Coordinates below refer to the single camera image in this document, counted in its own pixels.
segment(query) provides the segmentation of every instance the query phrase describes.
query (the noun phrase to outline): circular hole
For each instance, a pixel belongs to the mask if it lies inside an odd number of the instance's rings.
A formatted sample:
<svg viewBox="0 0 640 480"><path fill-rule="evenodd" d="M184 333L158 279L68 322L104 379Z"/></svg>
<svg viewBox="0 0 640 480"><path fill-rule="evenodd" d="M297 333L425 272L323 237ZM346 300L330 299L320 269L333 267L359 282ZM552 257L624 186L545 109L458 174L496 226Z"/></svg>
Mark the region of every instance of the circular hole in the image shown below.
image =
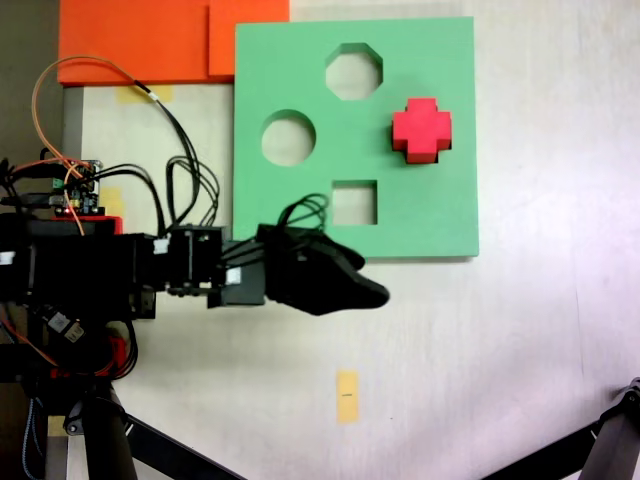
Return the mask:
<svg viewBox="0 0 640 480"><path fill-rule="evenodd" d="M262 134L262 153L271 163L293 167L304 162L316 145L316 129L311 120L296 110L280 110L271 115Z"/></svg>

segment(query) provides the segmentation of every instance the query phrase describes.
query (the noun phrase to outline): yellow tape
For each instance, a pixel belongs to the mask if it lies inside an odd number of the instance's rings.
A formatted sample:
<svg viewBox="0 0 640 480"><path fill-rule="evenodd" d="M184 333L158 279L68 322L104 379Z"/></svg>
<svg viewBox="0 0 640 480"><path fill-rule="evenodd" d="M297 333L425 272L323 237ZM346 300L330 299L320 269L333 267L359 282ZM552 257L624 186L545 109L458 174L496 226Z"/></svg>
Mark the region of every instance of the yellow tape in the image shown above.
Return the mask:
<svg viewBox="0 0 640 480"><path fill-rule="evenodd" d="M173 86L172 85L153 85L151 91L158 96L158 99L162 103L169 103L173 100ZM146 93L140 90L138 87L116 87L116 101L118 103L145 103L151 102L151 99Z"/></svg>
<svg viewBox="0 0 640 480"><path fill-rule="evenodd" d="M64 429L64 417L48 417L49 429L47 436L49 437L66 437L67 431Z"/></svg>
<svg viewBox="0 0 640 480"><path fill-rule="evenodd" d="M124 217L122 189L118 187L100 187L100 206L112 217Z"/></svg>
<svg viewBox="0 0 640 480"><path fill-rule="evenodd" d="M358 421L358 372L343 370L337 376L338 423Z"/></svg>

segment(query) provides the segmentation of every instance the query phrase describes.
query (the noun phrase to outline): square hole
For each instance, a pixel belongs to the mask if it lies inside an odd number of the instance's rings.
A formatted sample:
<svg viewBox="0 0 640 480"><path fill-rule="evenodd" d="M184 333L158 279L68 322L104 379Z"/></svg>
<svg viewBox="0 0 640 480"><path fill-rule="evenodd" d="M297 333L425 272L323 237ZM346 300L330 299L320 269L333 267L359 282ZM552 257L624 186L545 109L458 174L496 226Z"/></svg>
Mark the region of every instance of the square hole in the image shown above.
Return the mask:
<svg viewBox="0 0 640 480"><path fill-rule="evenodd" d="M377 225L378 183L375 180L333 182L334 225Z"/></svg>

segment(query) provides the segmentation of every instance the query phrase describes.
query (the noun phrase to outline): gray floor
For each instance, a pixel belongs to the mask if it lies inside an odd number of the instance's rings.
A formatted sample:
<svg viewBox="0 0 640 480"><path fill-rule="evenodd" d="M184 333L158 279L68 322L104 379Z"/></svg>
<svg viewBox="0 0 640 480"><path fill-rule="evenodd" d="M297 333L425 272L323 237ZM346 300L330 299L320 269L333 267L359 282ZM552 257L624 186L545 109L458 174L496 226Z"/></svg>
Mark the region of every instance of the gray floor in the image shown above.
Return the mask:
<svg viewBox="0 0 640 480"><path fill-rule="evenodd" d="M42 144L31 120L31 91L40 72L56 59L57 45L57 0L0 1L0 159L7 157L13 164L38 159ZM51 141L59 144L62 88L54 77L42 90L40 116ZM20 451L27 399L19 385L0 384L0 406L0 476L26 478ZM33 473L40 474L37 463L33 465Z"/></svg>

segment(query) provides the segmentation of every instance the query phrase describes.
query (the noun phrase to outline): circuit board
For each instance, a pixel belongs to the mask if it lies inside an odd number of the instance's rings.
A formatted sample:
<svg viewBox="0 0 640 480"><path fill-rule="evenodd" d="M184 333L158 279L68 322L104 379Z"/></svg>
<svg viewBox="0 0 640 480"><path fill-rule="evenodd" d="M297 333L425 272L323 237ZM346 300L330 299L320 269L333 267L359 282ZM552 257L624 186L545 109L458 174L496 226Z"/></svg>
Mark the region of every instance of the circuit board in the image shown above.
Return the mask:
<svg viewBox="0 0 640 480"><path fill-rule="evenodd" d="M102 163L99 160L87 160L88 167L78 167L77 171L82 176L95 175L100 171ZM78 185L68 191L69 203L80 216L102 216L105 214L104 207L100 206L100 181ZM49 197L49 205L54 207L56 217L71 217L72 213L66 205L64 198L64 176L53 178L53 192Z"/></svg>

